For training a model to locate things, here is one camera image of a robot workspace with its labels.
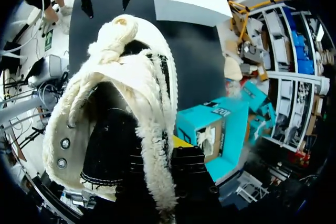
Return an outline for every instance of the cable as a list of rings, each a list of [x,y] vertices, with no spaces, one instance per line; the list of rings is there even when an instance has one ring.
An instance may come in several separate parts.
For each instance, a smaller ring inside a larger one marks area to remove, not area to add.
[[[28,93],[28,92],[31,92],[31,91],[34,91],[34,90],[36,90],[36,89],[26,90],[26,91],[21,92],[21,93],[19,93],[19,94],[11,95],[10,97],[11,97],[11,98],[14,98],[14,97],[17,97],[17,96],[19,96],[19,95],[21,95],[21,94]]]
[[[10,99],[7,99],[7,100],[4,100],[4,101],[0,102],[0,104],[2,104],[2,103],[8,103],[8,102],[11,102],[11,101],[16,101],[16,100],[19,100],[19,99],[22,99],[22,98],[26,98],[26,97],[29,97],[29,96],[30,96],[30,94],[24,95],[22,97],[10,98]]]
[[[6,51],[1,50],[1,51],[0,51],[0,54],[4,55],[4,54],[6,54],[6,53],[8,53],[8,52],[14,52],[14,51],[17,51],[17,50],[23,48],[25,45],[27,45],[27,44],[28,44],[28,43],[29,43],[29,42],[36,36],[36,34],[37,34],[37,32],[38,32],[38,28],[39,28],[39,27],[41,26],[41,24],[42,24],[42,20],[43,20],[43,12],[44,12],[44,0],[42,0],[42,12],[41,12],[40,24],[37,26],[37,29],[36,29],[34,35],[33,35],[29,40],[27,40],[24,44],[22,44],[21,46],[18,46],[17,48],[13,48],[13,49],[6,50]]]
[[[6,130],[8,130],[9,128],[15,126],[15,125],[18,124],[18,123],[22,123],[23,121],[26,121],[26,120],[29,119],[29,118],[33,118],[33,117],[35,117],[35,116],[37,116],[37,115],[47,115],[47,114],[50,114],[50,111],[40,112],[40,113],[38,113],[38,114],[33,114],[33,115],[31,115],[31,116],[28,116],[28,117],[26,117],[26,118],[24,118],[24,119],[22,119],[22,120],[20,120],[20,121],[17,121],[16,123],[14,123],[14,124],[12,124],[12,125],[10,125],[10,126],[7,126],[7,127],[3,128],[3,129],[0,131],[0,134],[3,134],[3,133],[4,133]]]
[[[43,90],[42,90],[42,102],[43,102],[44,105],[46,105],[46,104],[45,104],[45,100],[44,100],[44,94],[45,94],[45,92],[46,92],[46,88],[47,88],[48,86],[54,88],[54,89],[57,91],[56,87],[55,87],[54,85],[52,85],[52,84],[47,84],[47,85],[44,86],[44,88],[43,88]]]

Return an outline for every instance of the storage bin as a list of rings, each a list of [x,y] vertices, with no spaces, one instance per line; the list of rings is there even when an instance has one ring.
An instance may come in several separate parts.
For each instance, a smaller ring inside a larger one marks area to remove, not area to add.
[[[287,20],[288,20],[290,29],[296,31],[296,24],[295,24],[295,22],[294,22],[294,19],[293,19],[293,17],[292,17],[292,14],[291,14],[291,12],[290,12],[290,9],[287,8],[287,7],[284,7],[284,8],[283,8],[283,11],[285,12],[285,15],[286,15],[286,17],[287,17]]]
[[[312,60],[298,60],[299,73],[314,74],[314,66]]]

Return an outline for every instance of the white shelf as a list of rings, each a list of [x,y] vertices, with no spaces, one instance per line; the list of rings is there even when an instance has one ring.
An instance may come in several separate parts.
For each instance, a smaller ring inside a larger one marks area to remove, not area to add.
[[[288,8],[293,9],[290,6],[287,6],[285,3],[280,3],[280,4],[268,5],[268,6],[265,6],[263,8],[259,8],[259,9],[253,10],[252,12],[249,13],[248,16],[252,16],[252,15],[255,15],[257,13],[265,12],[267,10],[272,10],[272,9],[279,8],[279,7],[288,7]]]
[[[312,53],[312,56],[313,56],[314,75],[317,76],[317,62],[316,62],[316,55],[315,55],[315,47],[314,47],[314,43],[313,43],[313,38],[311,36],[309,25],[308,25],[308,22],[307,22],[307,19],[306,19],[304,13],[301,12],[300,14],[301,14],[303,24],[304,24],[304,26],[306,28],[306,31],[307,31],[307,34],[308,34],[308,43],[309,43],[309,47],[311,49],[311,53]]]
[[[263,16],[264,16],[264,19],[265,19],[265,22],[266,22],[266,26],[267,26],[267,30],[268,30],[268,34],[269,34],[269,39],[271,41],[271,45],[272,45],[272,51],[273,51],[273,58],[274,58],[274,68],[275,68],[275,71],[279,71],[279,66],[278,66],[278,62],[277,62],[277,59],[275,57],[275,47],[274,47],[274,38],[273,38],[273,35],[272,33],[270,32],[270,29],[269,29],[269,24],[267,23],[267,19],[265,18],[266,17],[266,13],[263,12]]]
[[[299,82],[298,81],[295,81],[295,89],[294,89],[294,102],[293,102],[293,108],[292,108],[292,113],[290,115],[290,120],[289,120],[289,124],[288,124],[288,128],[291,127],[292,123],[293,123],[293,120],[294,120],[294,115],[295,115],[295,108],[296,108],[296,98],[298,97],[298,86],[299,86]],[[285,143],[288,142],[288,136],[285,137]]]
[[[289,39],[290,39],[290,43],[291,43],[291,46],[292,46],[293,57],[294,57],[295,72],[297,73],[297,72],[299,72],[298,71],[299,70],[298,69],[298,58],[297,58],[297,55],[296,55],[296,49],[295,49],[294,40],[293,40],[293,36],[292,36],[292,30],[290,29],[288,19],[286,17],[284,9],[281,6],[280,6],[280,10],[281,10],[282,16],[284,17],[284,20],[285,20],[285,23],[286,23],[286,26],[287,26],[287,31],[289,33]]]
[[[280,145],[280,147],[286,148],[286,149],[288,149],[288,150],[290,150],[292,152],[296,152],[296,148],[294,148],[292,146],[289,146],[288,144],[284,144],[283,142],[278,141],[278,140],[276,140],[274,138],[267,137],[267,136],[263,136],[263,138],[265,138],[265,139],[267,139],[267,140],[269,140],[269,141],[271,141],[271,142],[273,142],[273,143],[275,143],[277,145]]]
[[[279,82],[278,82],[277,107],[276,107],[276,110],[275,110],[275,113],[276,113],[275,114],[275,124],[276,125],[277,125],[277,120],[278,120],[278,115],[279,115],[280,98],[281,98],[281,79],[279,79]],[[272,129],[271,137],[273,137],[273,135],[274,135],[276,125]]]
[[[310,120],[311,111],[312,111],[312,108],[313,108],[314,94],[315,94],[315,85],[312,84],[311,85],[311,94],[310,94],[310,103],[309,103],[309,107],[308,107],[308,114],[307,114],[306,121],[304,123],[305,125],[304,125],[302,133],[301,133],[300,142],[299,142],[298,147],[301,145],[301,143],[302,143],[302,141],[303,141],[303,139],[306,135],[307,127],[308,127],[309,120]]]

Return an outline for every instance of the blue bin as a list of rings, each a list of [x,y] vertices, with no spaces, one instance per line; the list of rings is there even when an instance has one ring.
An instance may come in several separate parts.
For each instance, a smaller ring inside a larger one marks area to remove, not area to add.
[[[298,60],[306,60],[307,59],[307,56],[304,53],[303,47],[295,47],[295,50],[296,50],[296,57],[297,57]]]
[[[290,9],[287,7],[283,8],[283,11],[285,12],[285,15],[287,17],[288,23],[289,23],[289,27],[290,29],[296,31],[296,24],[294,22],[294,19],[292,17],[292,14],[290,13]]]
[[[299,73],[314,74],[314,66],[312,60],[298,60]]]

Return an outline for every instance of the wire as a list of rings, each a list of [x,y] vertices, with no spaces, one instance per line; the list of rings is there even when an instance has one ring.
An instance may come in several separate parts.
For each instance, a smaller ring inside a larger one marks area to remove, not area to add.
[[[20,121],[17,121],[16,123],[14,123],[14,124],[12,124],[12,125],[10,125],[10,126],[4,127],[4,128],[0,131],[0,134],[3,134],[3,133],[4,133],[6,130],[8,130],[9,128],[15,126],[15,125],[18,124],[18,123],[21,123],[21,122],[23,122],[23,121],[26,121],[26,120],[29,119],[29,118],[33,118],[33,117],[35,117],[35,116],[37,116],[37,115],[47,115],[47,114],[50,114],[50,111],[40,112],[40,113],[38,113],[38,114],[33,114],[33,115],[31,115],[31,116],[28,116],[28,117],[26,117],[26,118],[24,118],[24,119],[22,119],[22,120],[20,120]]]
[[[57,88],[52,84],[47,84],[47,85],[44,86],[43,91],[42,91],[42,102],[43,102],[44,105],[45,105],[44,94],[45,94],[48,86],[54,88],[57,91]]]
[[[16,119],[16,120],[20,121],[20,119],[19,119],[17,116],[14,117],[13,119]],[[18,131],[21,131],[21,132],[22,132],[22,131],[23,131],[23,125],[22,125],[22,123],[20,123],[20,126],[21,126],[21,128],[19,128],[19,129],[16,128],[16,127],[13,127],[13,128],[16,129],[16,130],[18,130]]]
[[[16,101],[16,100],[19,100],[19,99],[22,99],[22,98],[26,98],[26,97],[29,97],[29,96],[30,96],[30,94],[24,95],[22,97],[10,98],[10,99],[4,100],[3,102],[0,102],[0,104],[2,104],[2,103],[8,103],[8,102],[11,102],[11,101]]]
[[[310,178],[310,177],[317,177],[317,175],[316,174],[311,174],[311,175],[308,175],[308,176],[306,176],[304,178],[299,179],[299,181],[302,181],[302,180]]]
[[[37,29],[36,29],[34,35],[33,35],[29,40],[27,40],[24,44],[22,44],[21,46],[18,46],[18,47],[16,47],[16,48],[13,48],[13,49],[10,49],[10,50],[6,50],[6,51],[1,50],[1,51],[0,51],[0,54],[4,55],[4,54],[6,54],[6,53],[8,53],[8,52],[14,52],[14,51],[17,51],[17,50],[23,48],[25,45],[27,45],[27,44],[28,44],[28,43],[29,43],[29,42],[36,36],[36,34],[37,34],[37,32],[38,32],[38,28],[39,28],[39,27],[41,26],[41,24],[42,24],[42,20],[43,20],[43,12],[44,12],[44,0],[42,0],[42,12],[41,12],[40,23],[39,23],[39,25],[37,26]]]

